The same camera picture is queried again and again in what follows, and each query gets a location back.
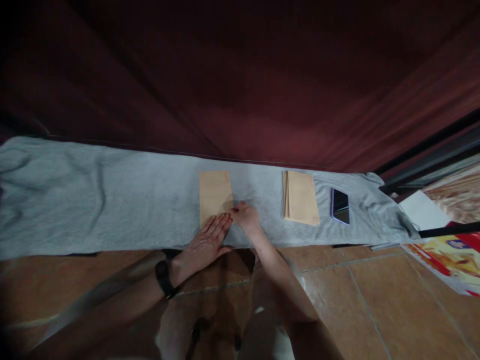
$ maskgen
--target forearm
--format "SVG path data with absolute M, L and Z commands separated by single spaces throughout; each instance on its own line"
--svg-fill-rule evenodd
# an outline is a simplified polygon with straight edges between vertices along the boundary
M 310 323 L 320 321 L 317 311 L 312 305 L 289 265 L 270 243 L 261 228 L 247 233 L 263 270 L 273 285 L 275 301 L 282 309 L 287 323 Z
M 260 228 L 247 235 L 271 281 L 273 298 L 295 358 L 311 359 L 313 354 L 321 354 L 323 359 L 343 359 L 309 297 L 263 230 Z
M 170 280 L 174 287 L 190 275 L 184 273 L 175 259 L 170 264 Z M 155 273 L 112 296 L 79 320 L 46 340 L 31 354 L 32 359 L 81 358 L 98 344 L 111 338 L 150 310 L 164 297 Z

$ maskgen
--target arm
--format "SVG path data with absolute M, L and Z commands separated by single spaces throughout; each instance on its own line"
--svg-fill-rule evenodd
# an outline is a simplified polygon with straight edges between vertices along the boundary
M 213 216 L 207 221 L 185 251 L 170 262 L 170 282 L 174 287 L 232 250 L 220 247 L 231 224 L 228 214 Z M 30 356 L 33 359 L 82 358 L 94 346 L 132 324 L 163 297 L 153 271 L 59 331 L 34 349 Z
M 230 210 L 230 215 L 252 242 L 271 281 L 275 304 L 295 358 L 311 359 L 318 354 L 323 359 L 343 359 L 304 289 L 262 230 L 257 211 L 242 201 Z

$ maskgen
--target black wristband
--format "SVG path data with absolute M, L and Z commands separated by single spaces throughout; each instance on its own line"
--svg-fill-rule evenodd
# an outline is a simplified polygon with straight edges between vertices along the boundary
M 170 300 L 179 292 L 179 289 L 173 287 L 170 282 L 169 265 L 165 260 L 160 261 L 155 266 L 155 276 L 158 285 L 160 285 L 160 288 L 167 299 Z

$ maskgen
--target purple phone case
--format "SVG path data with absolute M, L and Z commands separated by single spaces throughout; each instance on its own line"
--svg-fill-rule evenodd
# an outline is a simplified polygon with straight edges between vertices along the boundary
M 336 220 L 339 223 L 342 223 L 344 225 L 350 226 L 350 224 L 347 224 L 346 222 L 343 222 L 342 220 L 338 220 L 336 217 L 334 217 L 334 190 L 337 190 L 338 192 L 341 192 L 342 194 L 345 194 L 343 191 L 340 191 L 340 190 L 335 189 L 333 187 L 331 188 L 330 216 L 333 220 Z M 348 218 L 350 218 L 350 200 L 348 200 Z

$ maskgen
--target wrist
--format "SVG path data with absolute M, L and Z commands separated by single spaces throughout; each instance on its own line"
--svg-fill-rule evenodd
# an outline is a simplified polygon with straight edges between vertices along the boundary
M 194 272 L 189 270 L 180 253 L 168 263 L 170 283 L 174 288 L 179 287 L 184 281 L 191 277 Z
M 251 241 L 254 241 L 254 240 L 259 239 L 259 238 L 265 238 L 266 237 L 266 235 L 264 233 L 264 230 L 262 229 L 262 227 L 260 225 L 252 226 L 252 227 L 246 227 L 244 231 L 245 231 L 245 234 L 248 236 L 248 238 Z

